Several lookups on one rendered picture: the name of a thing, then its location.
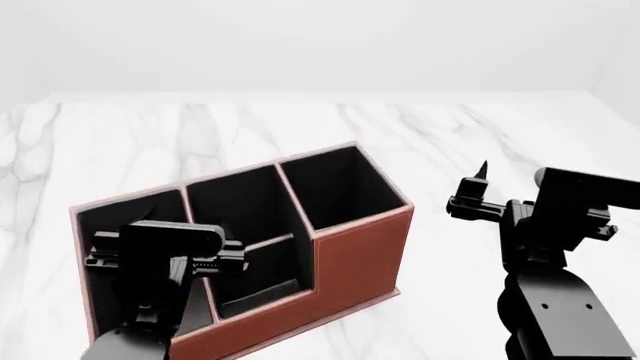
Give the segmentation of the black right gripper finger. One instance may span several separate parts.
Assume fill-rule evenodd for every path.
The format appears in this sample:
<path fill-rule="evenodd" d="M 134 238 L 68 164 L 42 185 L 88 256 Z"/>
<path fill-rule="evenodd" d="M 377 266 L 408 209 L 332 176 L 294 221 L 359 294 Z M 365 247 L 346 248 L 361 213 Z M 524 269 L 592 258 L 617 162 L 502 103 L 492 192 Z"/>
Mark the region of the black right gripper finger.
<path fill-rule="evenodd" d="M 475 176 L 464 177 L 458 187 L 458 200 L 465 204 L 482 203 L 489 185 L 487 180 L 488 161 L 484 161 Z"/>
<path fill-rule="evenodd" d="M 586 237 L 589 239 L 608 241 L 618 232 L 616 225 L 609 224 L 611 221 L 609 206 L 589 209 L 586 220 Z"/>

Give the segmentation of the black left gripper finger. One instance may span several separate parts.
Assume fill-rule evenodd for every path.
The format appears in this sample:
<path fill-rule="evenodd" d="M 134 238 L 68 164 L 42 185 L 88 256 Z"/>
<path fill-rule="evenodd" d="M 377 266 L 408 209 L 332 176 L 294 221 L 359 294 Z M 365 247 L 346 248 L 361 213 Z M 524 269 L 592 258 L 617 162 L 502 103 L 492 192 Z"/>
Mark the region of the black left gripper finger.
<path fill-rule="evenodd" d="M 118 232 L 97 231 L 92 238 L 91 254 L 94 256 L 117 256 L 120 251 Z"/>
<path fill-rule="evenodd" d="M 224 232 L 224 239 L 219 257 L 244 259 L 246 254 L 246 247 L 240 240 L 237 240 L 233 235 L 231 229 L 223 224 L 222 230 Z"/>

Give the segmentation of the brown leather desk caddy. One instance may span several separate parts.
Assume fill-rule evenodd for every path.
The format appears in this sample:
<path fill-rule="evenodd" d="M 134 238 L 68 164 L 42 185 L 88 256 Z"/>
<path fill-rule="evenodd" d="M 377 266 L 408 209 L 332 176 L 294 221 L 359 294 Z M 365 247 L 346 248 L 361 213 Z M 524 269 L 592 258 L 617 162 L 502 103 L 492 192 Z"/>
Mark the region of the brown leather desk caddy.
<path fill-rule="evenodd" d="M 395 296 L 413 211 L 356 143 L 77 206 L 90 345 L 120 312 L 114 276 L 84 266 L 97 231 L 141 220 L 226 224 L 249 268 L 194 278 L 170 360 L 236 360 Z"/>

